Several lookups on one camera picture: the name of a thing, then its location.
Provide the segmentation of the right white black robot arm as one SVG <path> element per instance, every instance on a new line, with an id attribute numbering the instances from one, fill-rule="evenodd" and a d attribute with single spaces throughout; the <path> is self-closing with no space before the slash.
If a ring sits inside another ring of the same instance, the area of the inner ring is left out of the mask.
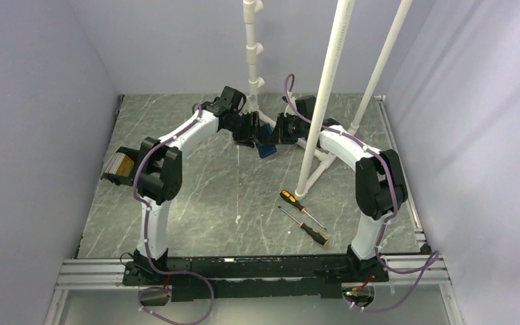
<path id="1" fill-rule="evenodd" d="M 270 144 L 295 144 L 308 138 L 316 97 L 308 95 L 294 102 L 291 114 L 278 115 Z M 352 280 L 362 281 L 372 272 L 388 217 L 408 199 L 399 156 L 395 150 L 380 151 L 366 145 L 333 119 L 322 125 L 317 145 L 355 172 L 355 199 L 364 215 L 350 244 L 355 257 L 346 262 L 346 272 Z"/>

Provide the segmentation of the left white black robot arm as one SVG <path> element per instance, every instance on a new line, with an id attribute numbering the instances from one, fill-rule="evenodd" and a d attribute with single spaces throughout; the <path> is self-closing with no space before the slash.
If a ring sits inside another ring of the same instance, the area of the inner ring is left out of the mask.
<path id="1" fill-rule="evenodd" d="M 183 160 L 206 138 L 221 130 L 232 134 L 237 146 L 256 148 L 260 121 L 256 113 L 243 113 L 246 95 L 224 87 L 213 101 L 194 104 L 192 116 L 174 131 L 158 138 L 147 137 L 141 145 L 133 177 L 133 197 L 142 205 L 141 240 L 134 262 L 150 284 L 161 283 L 167 275 L 167 220 L 170 205 L 183 181 Z"/>

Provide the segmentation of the dark blue card holder wallet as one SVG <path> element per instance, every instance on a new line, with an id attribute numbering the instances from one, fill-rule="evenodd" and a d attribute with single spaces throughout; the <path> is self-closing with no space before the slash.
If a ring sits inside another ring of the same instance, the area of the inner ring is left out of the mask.
<path id="1" fill-rule="evenodd" d="M 263 124 L 259 129 L 257 151 L 259 158 L 264 159 L 277 152 L 276 146 L 268 142 L 272 135 L 272 126 L 268 123 Z"/>

